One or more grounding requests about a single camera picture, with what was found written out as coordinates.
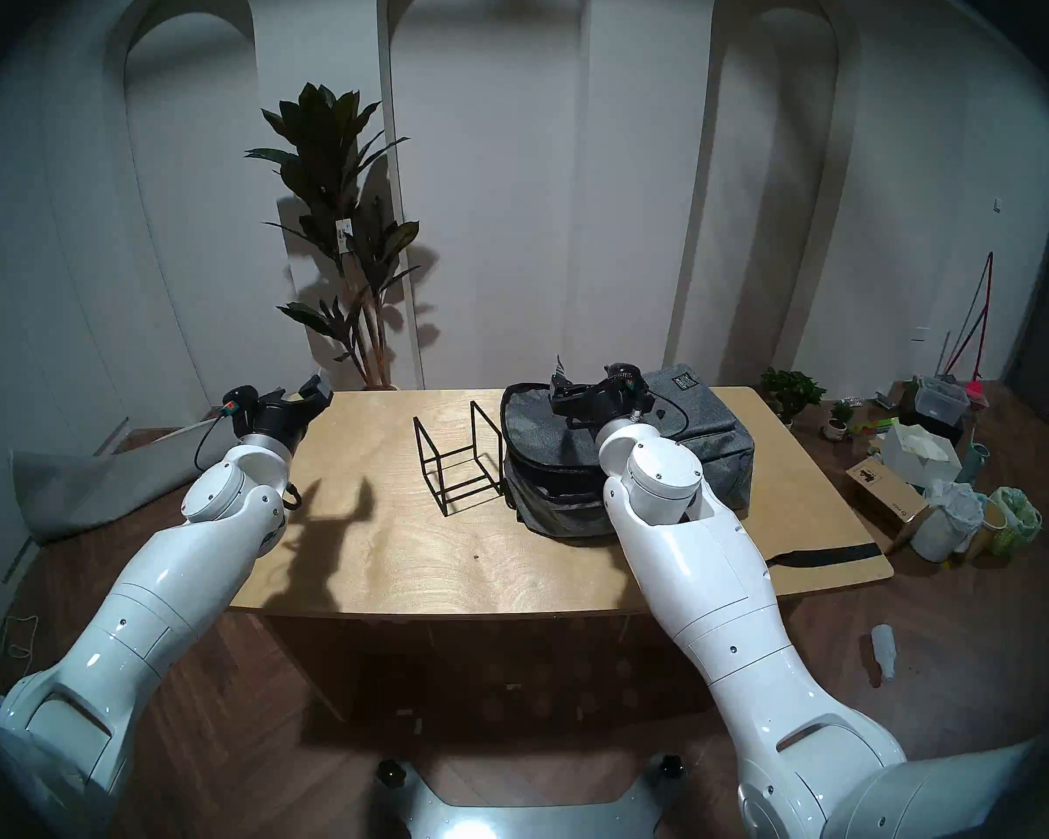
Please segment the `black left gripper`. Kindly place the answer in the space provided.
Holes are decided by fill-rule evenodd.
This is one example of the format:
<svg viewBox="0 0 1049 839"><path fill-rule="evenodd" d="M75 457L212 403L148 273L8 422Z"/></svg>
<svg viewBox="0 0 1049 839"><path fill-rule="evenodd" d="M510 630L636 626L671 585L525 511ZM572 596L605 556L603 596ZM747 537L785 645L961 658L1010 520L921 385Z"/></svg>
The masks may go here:
<svg viewBox="0 0 1049 839"><path fill-rule="evenodd" d="M276 396L276 392L257 399L247 421L247 435L264 436L295 451L303 442L312 421L330 405L333 392L316 371L299 387L296 397Z"/></svg>

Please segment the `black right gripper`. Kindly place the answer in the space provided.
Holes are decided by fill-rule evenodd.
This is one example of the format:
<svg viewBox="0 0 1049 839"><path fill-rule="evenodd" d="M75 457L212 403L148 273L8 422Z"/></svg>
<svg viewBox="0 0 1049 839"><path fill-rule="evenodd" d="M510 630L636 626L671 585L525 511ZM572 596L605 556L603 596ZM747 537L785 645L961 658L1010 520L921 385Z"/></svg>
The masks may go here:
<svg viewBox="0 0 1049 839"><path fill-rule="evenodd" d="M549 404L555 415L584 425L602 426L612 420L627 417L636 422L652 411L652 392L636 366L607 366L606 377L595 384L568 380L561 357L554 368L554 391Z"/></svg>

